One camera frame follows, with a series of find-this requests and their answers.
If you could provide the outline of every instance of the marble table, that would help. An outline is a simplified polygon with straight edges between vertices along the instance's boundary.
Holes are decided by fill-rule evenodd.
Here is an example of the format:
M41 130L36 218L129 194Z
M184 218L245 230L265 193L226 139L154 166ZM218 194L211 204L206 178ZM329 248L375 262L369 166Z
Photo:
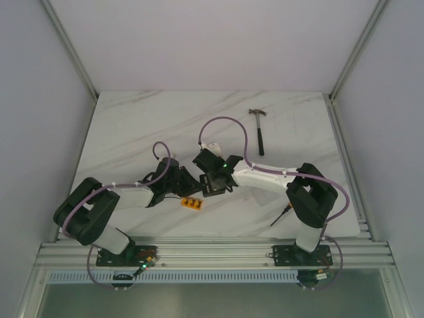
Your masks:
M248 114L249 109L257 108L268 113L260 119L263 157L258 155L255 117ZM198 178L202 172L191 161L199 152L199 130L216 116L234 117L245 125L251 161L285 168L309 162L348 189L322 93L281 91L103 91L74 188L88 176L104 184L141 180L156 169L151 149L157 140L165 142L174 158ZM230 121L210 124L203 140L218 142L225 158L242 156L242 131ZM159 156L166 155L160 146L157 151ZM194 196L203 197L201 193ZM205 198L201 211L182 207L177 199L165 199L149 209L115 211L109 224L132 236L294 239L299 220L293 211L270 227L287 204L286 196L239 187L233 193ZM331 214L344 204L340 195ZM332 221L326 233L334 237L359 235L354 207Z

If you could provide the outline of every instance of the hammer head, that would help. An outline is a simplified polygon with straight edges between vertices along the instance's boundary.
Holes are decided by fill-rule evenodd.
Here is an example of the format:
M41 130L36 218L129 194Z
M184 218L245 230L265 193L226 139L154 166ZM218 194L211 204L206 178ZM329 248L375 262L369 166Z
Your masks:
M255 114L255 115L262 114L266 116L266 113L261 109L249 109L249 114Z

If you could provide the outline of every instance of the gray wall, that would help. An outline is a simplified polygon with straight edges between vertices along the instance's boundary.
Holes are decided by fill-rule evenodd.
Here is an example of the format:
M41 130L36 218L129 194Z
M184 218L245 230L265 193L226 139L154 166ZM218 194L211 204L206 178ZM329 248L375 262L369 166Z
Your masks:
M377 0L51 2L99 91L329 92Z
M375 223L424 317L424 1L392 1L338 99Z
M91 100L37 0L0 2L0 308L14 317Z

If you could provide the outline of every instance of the black mounting plate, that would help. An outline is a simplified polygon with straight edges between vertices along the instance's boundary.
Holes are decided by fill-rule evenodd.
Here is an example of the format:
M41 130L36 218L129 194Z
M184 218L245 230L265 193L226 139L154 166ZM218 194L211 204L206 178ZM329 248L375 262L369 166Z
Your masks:
M152 250L151 253L143 254L137 257L137 254L146 250ZM123 260L121 255L116 255L102 248L97 254L95 265L98 267L140 267L147 262L149 256L156 255L156 246L154 245L136 245L134 246L133 257L129 260Z
M277 267L333 265L333 258L328 245L319 245L312 253L308 253L296 245L274 245L271 256L274 259L274 265Z

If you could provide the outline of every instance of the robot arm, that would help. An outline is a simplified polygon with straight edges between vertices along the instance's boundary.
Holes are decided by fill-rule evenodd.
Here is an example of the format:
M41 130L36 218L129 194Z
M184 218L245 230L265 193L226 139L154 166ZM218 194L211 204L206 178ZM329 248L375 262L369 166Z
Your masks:
M229 156L227 160L223 160L217 146L202 145L202 148L193 163L206 173L201 176L201 180L204 180L204 196L221 194L223 189L233 186L250 186L286 193L301 221L296 238L297 247L309 253L315 250L338 193L326 182L286 175L286 172L299 172L323 177L315 166L303 164L301 168L285 169L256 165L266 170L282 171L282 174L270 174L251 168L240 156Z
M184 167L180 167L176 160L171 159L170 168L164 176L148 187L113 191L108 189L94 196L87 202L90 206L81 207L72 217L66 231L82 245L92 244L128 259L131 257L134 241L120 230L107 225L114 210L134 206L152 207L160 203L168 193L186 197L202 191L203 195L208 197L232 190L232 187L250 186L282 195L285 193L288 196L301 221L296 245L308 253L313 252L323 233L325 219L336 201L335 189L325 182L309 178L254 170L240 156L229 156L224 160L219 147L213 145L203 147L193 160L193 163L205 172L200 176L201 182L196 181ZM156 171L147 175L140 184L159 176L167 163L167 158L162 159ZM274 171L322 176L311 164L304 164L298 169L257 166ZM55 212L54 222L62 226L70 211L92 191L102 186L94 178L85 179Z

